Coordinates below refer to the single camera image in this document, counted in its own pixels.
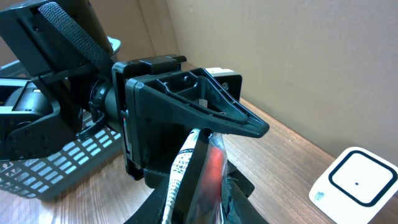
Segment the gray laundry basket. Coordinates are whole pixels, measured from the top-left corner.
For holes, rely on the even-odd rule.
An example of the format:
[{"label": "gray laundry basket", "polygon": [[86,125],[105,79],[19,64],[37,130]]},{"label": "gray laundry basket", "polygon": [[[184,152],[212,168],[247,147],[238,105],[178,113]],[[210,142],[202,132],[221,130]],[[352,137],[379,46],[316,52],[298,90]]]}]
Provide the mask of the gray laundry basket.
[{"label": "gray laundry basket", "polygon": [[[112,38],[109,41],[114,49],[113,60],[116,60],[116,52],[121,43]],[[21,73],[26,74],[19,62],[0,69],[2,76],[14,77]],[[90,113],[84,111],[83,127],[91,124]],[[88,140],[71,142],[47,158],[0,162],[0,190],[25,198],[51,200],[121,150],[120,136],[119,133],[104,128]]]}]

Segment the wall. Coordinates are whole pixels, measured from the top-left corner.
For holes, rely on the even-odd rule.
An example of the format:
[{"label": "wall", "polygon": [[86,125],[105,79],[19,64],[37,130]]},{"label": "wall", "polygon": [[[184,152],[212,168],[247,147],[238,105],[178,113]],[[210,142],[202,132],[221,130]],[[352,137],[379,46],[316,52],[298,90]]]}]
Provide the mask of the wall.
[{"label": "wall", "polygon": [[[1,0],[0,10],[21,2]],[[90,0],[106,34],[121,40],[119,60],[177,54],[165,0]],[[0,65],[17,60],[0,38]]]},{"label": "wall", "polygon": [[398,165],[398,3],[169,0],[180,53],[244,76],[243,97],[338,156]]}]

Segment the black strap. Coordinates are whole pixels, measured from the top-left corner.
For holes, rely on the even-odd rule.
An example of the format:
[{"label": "black strap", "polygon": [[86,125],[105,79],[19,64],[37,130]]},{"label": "black strap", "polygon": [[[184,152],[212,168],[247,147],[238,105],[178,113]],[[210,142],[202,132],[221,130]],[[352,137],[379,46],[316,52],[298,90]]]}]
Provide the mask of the black strap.
[{"label": "black strap", "polygon": [[43,16],[69,40],[106,77],[111,76],[114,62],[81,26],[56,2],[39,7]]}]

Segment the black square outline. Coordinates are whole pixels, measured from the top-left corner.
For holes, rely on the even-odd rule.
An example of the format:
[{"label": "black square outline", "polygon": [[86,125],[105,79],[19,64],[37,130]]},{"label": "black square outline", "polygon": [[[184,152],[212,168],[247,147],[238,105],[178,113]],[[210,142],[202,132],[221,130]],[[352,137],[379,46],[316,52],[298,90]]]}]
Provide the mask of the black square outline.
[{"label": "black square outline", "polygon": [[[373,200],[369,203],[363,203],[361,201],[359,201],[356,197],[352,196],[350,193],[348,193],[346,190],[342,189],[339,185],[337,185],[334,181],[333,181],[333,175],[338,171],[338,169],[340,169],[341,166],[344,165],[344,163],[355,153],[361,154],[364,157],[367,157],[368,159],[372,160],[373,162],[379,164],[380,166],[386,168],[387,170],[389,170],[392,173],[392,179],[386,184],[386,186],[384,186],[384,188],[373,198]],[[346,194],[347,196],[349,196],[351,199],[353,199],[356,203],[364,206],[364,207],[372,207],[374,206],[379,200],[380,198],[391,188],[391,186],[397,181],[398,179],[398,174],[397,172],[385,165],[384,163],[378,161],[377,159],[369,156],[368,154],[362,152],[362,151],[351,151],[350,153],[347,154],[347,156],[333,169],[333,171],[330,172],[329,174],[329,182],[335,186],[337,189],[339,189],[341,192],[343,192],[344,194]]]}]

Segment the wooden table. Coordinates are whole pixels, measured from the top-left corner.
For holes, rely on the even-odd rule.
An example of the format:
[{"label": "wooden table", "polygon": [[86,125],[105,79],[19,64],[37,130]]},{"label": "wooden table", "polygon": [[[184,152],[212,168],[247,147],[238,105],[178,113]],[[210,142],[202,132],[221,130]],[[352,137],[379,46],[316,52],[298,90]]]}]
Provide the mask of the wooden table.
[{"label": "wooden table", "polygon": [[[332,223],[308,198],[334,158],[244,99],[271,126],[260,139],[227,135],[229,160],[256,186],[250,201],[270,223]],[[132,180],[122,156],[110,161],[53,202],[0,192],[1,223],[123,223],[152,192]],[[398,223],[393,197],[371,223]]]}]

